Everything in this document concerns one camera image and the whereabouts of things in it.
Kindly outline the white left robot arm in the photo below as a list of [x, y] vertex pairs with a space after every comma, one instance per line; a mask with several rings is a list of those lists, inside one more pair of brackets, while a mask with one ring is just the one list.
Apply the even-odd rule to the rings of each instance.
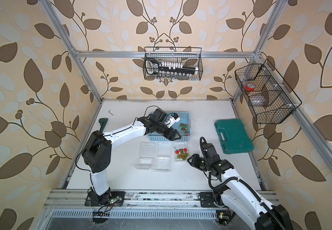
[[158, 133], [170, 141], [180, 140], [179, 132], [172, 125], [180, 121], [177, 113], [166, 114], [159, 120], [154, 114], [136, 118], [133, 123], [120, 129], [102, 133], [94, 131], [81, 151], [84, 163], [89, 167], [91, 189], [97, 196], [110, 191], [107, 182], [107, 167], [111, 161], [111, 152], [118, 146], [149, 133]]

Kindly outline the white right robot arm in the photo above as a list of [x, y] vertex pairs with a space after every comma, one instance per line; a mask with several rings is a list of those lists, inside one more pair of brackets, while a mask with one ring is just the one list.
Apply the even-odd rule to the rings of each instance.
[[252, 230], [292, 230], [288, 211], [264, 198], [239, 175], [234, 166], [220, 159], [214, 145], [200, 138], [199, 154], [188, 159], [190, 166], [204, 172], [213, 191], [215, 206], [228, 207]]

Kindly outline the packed red strawberries cluster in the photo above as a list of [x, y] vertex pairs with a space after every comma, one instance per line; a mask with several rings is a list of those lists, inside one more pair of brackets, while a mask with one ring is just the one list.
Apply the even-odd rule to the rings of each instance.
[[175, 148], [175, 159], [176, 161], [185, 161], [189, 157], [189, 152], [187, 148]]

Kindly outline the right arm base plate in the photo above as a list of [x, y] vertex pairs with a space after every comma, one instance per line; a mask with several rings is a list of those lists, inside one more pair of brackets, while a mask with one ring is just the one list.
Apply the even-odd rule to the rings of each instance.
[[217, 192], [200, 192], [199, 200], [202, 208], [225, 208]]

